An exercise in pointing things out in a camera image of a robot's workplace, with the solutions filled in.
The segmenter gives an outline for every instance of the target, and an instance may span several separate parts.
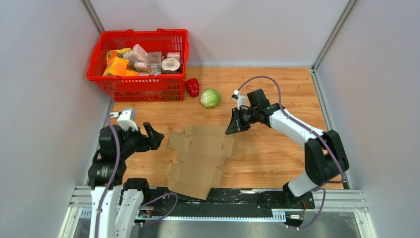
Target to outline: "wooden floor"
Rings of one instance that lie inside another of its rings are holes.
[[[135,153],[127,161],[127,178],[147,178],[150,186],[166,186],[176,151],[168,149],[171,131],[183,131],[186,125],[225,125],[231,119],[231,109],[236,103],[231,95],[245,80],[256,75],[273,77],[280,85],[282,104],[290,113],[306,123],[325,129],[322,113],[312,78],[307,68],[241,68],[241,67],[190,67],[187,79],[196,78],[200,92],[213,88],[221,96],[216,108],[207,109],[199,97],[185,95],[182,102],[116,103],[114,111],[133,107],[137,111],[136,124],[148,121],[153,128],[165,134],[165,140],[157,151]],[[241,93],[261,88],[270,100],[278,102],[277,90],[267,79],[255,79]],[[281,188],[286,182],[304,171],[304,151],[293,140],[279,131],[262,124],[253,124],[238,136],[238,154],[228,158],[220,167],[223,177],[220,187]],[[329,184],[327,188],[342,188]]]

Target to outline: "white wall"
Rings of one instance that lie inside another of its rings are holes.
[[[85,72],[98,34],[78,0],[0,8],[0,237],[57,237],[110,99]]]
[[[380,238],[418,237],[420,2],[360,0],[319,70]]]
[[[91,0],[105,30],[185,28],[189,65],[312,65],[347,0]]]

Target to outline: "gray floor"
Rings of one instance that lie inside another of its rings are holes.
[[[305,222],[315,216],[307,212]],[[80,220],[75,238],[89,237],[90,220]],[[162,221],[155,225],[133,228],[130,238],[360,238],[353,213],[323,212],[316,223],[307,230],[293,231],[284,224],[272,222],[203,222]]]

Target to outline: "round container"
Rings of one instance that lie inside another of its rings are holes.
[[[162,71],[166,74],[181,73],[181,63],[175,58],[167,58],[162,61]]]

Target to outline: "metal corner post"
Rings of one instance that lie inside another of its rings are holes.
[[[101,21],[99,20],[98,15],[95,12],[95,9],[92,6],[92,3],[90,0],[80,0],[82,2],[83,6],[86,9],[86,13],[89,15],[93,25],[95,26],[98,34],[100,35],[104,31],[104,27],[102,26]]]
[[[340,18],[335,24],[334,29],[332,30],[330,36],[328,37],[328,40],[326,41],[324,47],[322,48],[321,52],[318,55],[318,58],[316,58],[315,63],[312,66],[313,71],[316,72],[319,69],[319,66],[322,64],[322,61],[324,60],[325,55],[327,54],[328,50],[334,43],[335,39],[337,38],[338,34],[340,33],[341,29],[343,28],[344,24],[346,23],[347,19],[349,18],[350,14],[352,13],[358,1],[359,0],[349,0],[347,2],[347,5],[344,8],[343,13],[340,15]]]

